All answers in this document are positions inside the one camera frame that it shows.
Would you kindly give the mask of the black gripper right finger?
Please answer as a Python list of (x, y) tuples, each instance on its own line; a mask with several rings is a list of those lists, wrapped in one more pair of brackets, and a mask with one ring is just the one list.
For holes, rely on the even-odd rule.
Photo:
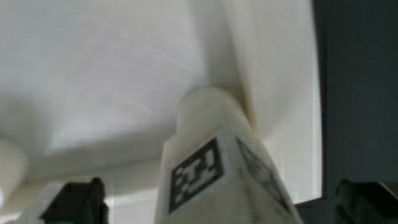
[(398, 182), (353, 182), (335, 187), (334, 224), (398, 224)]

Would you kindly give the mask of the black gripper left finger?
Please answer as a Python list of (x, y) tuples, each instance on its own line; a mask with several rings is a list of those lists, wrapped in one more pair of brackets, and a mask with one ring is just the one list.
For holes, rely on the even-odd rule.
[(44, 224), (108, 224), (104, 184), (97, 177), (63, 185), (39, 219)]

